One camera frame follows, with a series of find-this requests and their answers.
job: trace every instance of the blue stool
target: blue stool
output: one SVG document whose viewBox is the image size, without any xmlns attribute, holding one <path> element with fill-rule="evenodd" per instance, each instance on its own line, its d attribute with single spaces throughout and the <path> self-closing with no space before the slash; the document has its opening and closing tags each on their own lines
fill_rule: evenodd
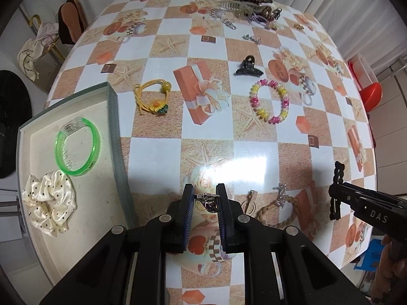
<svg viewBox="0 0 407 305">
<path fill-rule="evenodd" d="M 374 272 L 376 267 L 379 265 L 380 255 L 384 246 L 381 245 L 381 240 L 372 239 L 369 243 L 369 247 L 363 253 L 364 258 L 361 261 L 362 264 L 358 266 L 359 263 L 355 265 L 354 270 L 368 270 Z"/>
</svg>

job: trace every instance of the tray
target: tray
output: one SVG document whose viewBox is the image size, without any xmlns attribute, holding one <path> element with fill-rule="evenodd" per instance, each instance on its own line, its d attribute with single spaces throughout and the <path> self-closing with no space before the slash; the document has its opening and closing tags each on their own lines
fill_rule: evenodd
<svg viewBox="0 0 407 305">
<path fill-rule="evenodd" d="M 77 209 L 68 219 L 69 230 L 52 237 L 27 223 L 21 192 L 30 174 L 41 179 L 45 173 L 59 169 L 54 157 L 56 135 L 62 125 L 75 117 L 84 117 L 97 127 L 100 154 L 88 173 L 71 177 Z M 91 140 L 91 136 L 84 136 L 70 154 L 87 157 Z M 53 285 L 113 226 L 137 225 L 121 152 L 117 95 L 108 82 L 62 99 L 30 119 L 19 129 L 17 150 L 24 223 L 38 260 Z"/>
</svg>

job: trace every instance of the scrunchie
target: scrunchie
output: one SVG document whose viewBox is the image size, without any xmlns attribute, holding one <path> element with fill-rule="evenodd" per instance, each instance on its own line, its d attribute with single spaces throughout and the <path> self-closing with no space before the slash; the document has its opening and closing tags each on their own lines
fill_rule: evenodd
<svg viewBox="0 0 407 305">
<path fill-rule="evenodd" d="M 22 200 L 28 207 L 28 220 L 41 232 L 56 237 L 68 230 L 67 220 L 76 201 L 72 182 L 64 172 L 47 173 L 42 181 L 30 175 Z"/>
</svg>

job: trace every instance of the green silicone wristband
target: green silicone wristband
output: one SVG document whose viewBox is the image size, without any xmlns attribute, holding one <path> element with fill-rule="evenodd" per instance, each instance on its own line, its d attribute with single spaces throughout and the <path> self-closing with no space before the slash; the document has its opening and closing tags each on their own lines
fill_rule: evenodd
<svg viewBox="0 0 407 305">
<path fill-rule="evenodd" d="M 92 150 L 90 152 L 89 158 L 86 163 L 79 169 L 72 171 L 66 166 L 64 161 L 63 146 L 66 138 L 75 133 L 77 130 L 80 130 L 82 127 L 89 127 L 92 132 L 93 144 Z M 64 173 L 72 176 L 79 176 L 89 172 L 92 167 L 95 165 L 100 152 L 100 136 L 97 128 L 89 120 L 83 117 L 76 117 L 71 120 L 69 123 L 61 127 L 58 135 L 56 136 L 55 141 L 55 159 L 56 163 Z"/>
</svg>

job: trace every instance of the beaded bracelet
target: beaded bracelet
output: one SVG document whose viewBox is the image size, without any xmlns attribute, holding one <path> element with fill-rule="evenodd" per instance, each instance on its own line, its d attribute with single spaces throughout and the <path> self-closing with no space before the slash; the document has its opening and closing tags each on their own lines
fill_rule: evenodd
<svg viewBox="0 0 407 305">
<path fill-rule="evenodd" d="M 274 88 L 281 97 L 281 112 L 276 117 L 270 117 L 270 114 L 266 112 L 258 101 L 257 92 L 261 86 L 270 86 Z M 264 121 L 267 121 L 269 124 L 279 124 L 287 118 L 288 115 L 288 106 L 290 105 L 288 94 L 286 89 L 279 85 L 276 81 L 271 80 L 268 82 L 266 79 L 259 80 L 252 86 L 250 91 L 250 103 L 252 104 L 253 109 L 256 111 L 256 114 L 260 116 Z"/>
</svg>

